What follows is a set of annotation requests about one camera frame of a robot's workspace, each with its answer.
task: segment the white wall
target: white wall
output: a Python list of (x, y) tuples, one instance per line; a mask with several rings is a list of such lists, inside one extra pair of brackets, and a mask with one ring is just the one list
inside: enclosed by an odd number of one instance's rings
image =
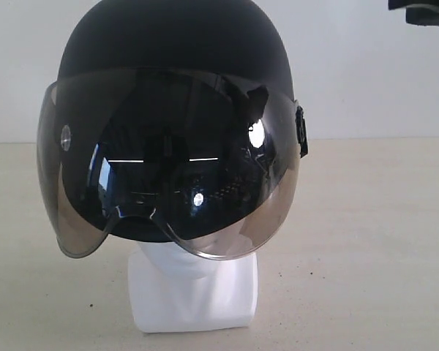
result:
[[(0, 0), (0, 142), (34, 141), (68, 36), (96, 2)], [(257, 3), (288, 48), (309, 137), (439, 136), (439, 29), (405, 24), (387, 0)]]

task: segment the black helmet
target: black helmet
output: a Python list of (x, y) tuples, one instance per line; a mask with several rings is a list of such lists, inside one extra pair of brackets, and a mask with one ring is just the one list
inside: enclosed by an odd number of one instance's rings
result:
[(243, 257), (284, 222), (307, 153), (285, 48), (250, 0), (102, 0), (38, 129), (42, 196), (73, 258), (108, 234)]

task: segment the beige tabletop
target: beige tabletop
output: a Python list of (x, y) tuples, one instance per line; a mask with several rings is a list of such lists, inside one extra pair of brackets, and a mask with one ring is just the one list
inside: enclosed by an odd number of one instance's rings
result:
[(288, 220), (258, 252), (251, 328), (143, 335), (133, 242), (64, 257), (35, 147), (0, 145), (0, 351), (439, 350), (439, 139), (312, 141)]

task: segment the tinted visor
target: tinted visor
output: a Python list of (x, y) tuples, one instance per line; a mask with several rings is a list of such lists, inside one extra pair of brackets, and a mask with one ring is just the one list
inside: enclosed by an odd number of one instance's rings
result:
[(286, 96), (237, 77), (158, 69), (53, 84), (37, 143), (45, 207), (75, 258), (109, 233), (243, 257), (284, 222), (299, 152)]

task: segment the helmet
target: helmet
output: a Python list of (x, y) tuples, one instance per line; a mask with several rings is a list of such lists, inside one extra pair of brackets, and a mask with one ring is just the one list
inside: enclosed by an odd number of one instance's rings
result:
[(250, 0), (102, 0), (67, 43), (37, 138), (72, 258), (109, 234), (250, 254), (288, 215), (306, 153), (286, 50)]

